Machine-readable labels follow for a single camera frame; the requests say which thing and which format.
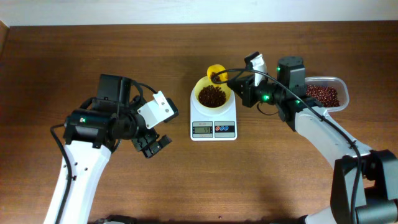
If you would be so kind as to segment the yellow measuring scoop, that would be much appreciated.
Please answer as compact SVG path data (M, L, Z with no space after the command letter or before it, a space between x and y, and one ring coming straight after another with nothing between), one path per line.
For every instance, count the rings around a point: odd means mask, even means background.
M217 73L220 73L224 71L225 68L224 66L220 64L215 64L211 65L207 69L207 77L210 81L211 84L214 85L219 85L219 82L225 82L228 80L228 74L227 73L221 73L220 75L217 75Z

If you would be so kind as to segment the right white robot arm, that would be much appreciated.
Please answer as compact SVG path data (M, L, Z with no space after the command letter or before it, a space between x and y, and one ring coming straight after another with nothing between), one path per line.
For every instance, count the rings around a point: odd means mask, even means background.
M261 55L245 59L227 86L243 105L267 103L279 118L309 140L333 168L330 205L299 218L299 223L397 222L397 157L376 151L344 130L315 98L307 95L308 78L303 59L279 59L277 76L271 77Z

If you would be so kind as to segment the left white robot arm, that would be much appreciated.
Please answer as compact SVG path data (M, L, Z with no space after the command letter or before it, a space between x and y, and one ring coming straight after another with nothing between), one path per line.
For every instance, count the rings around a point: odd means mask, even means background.
M97 95L61 125L63 138L55 134L56 126L50 128L62 166L45 223L87 223L100 177L121 141L131 141L147 159L171 143L155 126L174 119L178 109L161 91L146 101L144 87L127 77L102 74Z

